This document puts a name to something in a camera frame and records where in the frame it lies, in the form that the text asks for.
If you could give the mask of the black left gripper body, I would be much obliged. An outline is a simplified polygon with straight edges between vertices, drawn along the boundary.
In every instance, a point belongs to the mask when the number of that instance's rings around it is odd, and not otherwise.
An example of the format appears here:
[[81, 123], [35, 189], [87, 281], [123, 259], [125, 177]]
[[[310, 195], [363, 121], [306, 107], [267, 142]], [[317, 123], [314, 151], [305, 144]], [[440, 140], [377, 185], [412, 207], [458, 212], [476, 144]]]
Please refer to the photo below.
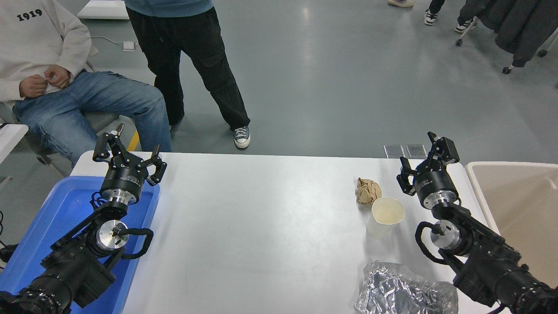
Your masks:
[[109, 170], [100, 188], [104, 199], [123, 198], [123, 202], [138, 202], [147, 177], [145, 167], [137, 167], [137, 163], [126, 165], [122, 158], [112, 158]]

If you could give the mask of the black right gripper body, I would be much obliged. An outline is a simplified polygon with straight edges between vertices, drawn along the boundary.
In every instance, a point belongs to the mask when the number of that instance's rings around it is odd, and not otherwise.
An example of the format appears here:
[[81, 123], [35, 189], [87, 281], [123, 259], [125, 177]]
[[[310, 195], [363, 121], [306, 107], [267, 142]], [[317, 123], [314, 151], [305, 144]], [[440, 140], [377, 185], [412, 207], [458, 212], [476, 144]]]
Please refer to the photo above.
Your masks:
[[413, 179], [417, 197], [422, 206], [434, 206], [439, 203], [455, 203], [459, 198], [447, 165], [427, 166], [420, 163], [416, 167], [417, 175]]

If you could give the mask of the seated person's left hand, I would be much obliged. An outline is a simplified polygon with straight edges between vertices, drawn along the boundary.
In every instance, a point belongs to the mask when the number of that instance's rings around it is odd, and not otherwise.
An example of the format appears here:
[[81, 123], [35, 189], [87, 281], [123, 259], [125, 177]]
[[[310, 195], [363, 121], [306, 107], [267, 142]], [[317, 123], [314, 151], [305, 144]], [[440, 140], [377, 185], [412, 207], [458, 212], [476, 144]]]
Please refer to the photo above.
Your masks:
[[48, 84], [61, 89], [68, 87], [70, 84], [70, 77], [71, 73], [67, 69], [56, 64], [51, 65], [44, 72], [44, 79]]

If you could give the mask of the seated person's right hand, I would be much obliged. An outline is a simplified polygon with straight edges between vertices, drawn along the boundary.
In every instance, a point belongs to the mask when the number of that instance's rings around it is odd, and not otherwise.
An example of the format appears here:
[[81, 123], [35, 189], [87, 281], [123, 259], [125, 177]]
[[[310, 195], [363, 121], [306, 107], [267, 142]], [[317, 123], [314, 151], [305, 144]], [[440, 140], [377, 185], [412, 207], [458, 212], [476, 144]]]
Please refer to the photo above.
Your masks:
[[37, 98], [46, 92], [48, 82], [39, 74], [24, 78], [19, 83], [19, 94], [21, 98]]

